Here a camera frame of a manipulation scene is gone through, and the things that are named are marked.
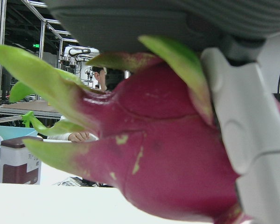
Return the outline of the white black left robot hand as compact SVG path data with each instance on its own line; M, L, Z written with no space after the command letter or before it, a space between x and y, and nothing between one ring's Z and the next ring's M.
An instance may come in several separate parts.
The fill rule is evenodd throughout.
M142 51L141 34L202 52L214 107L244 212L280 224L280 113L256 61L280 34L280 0L48 0L82 45Z

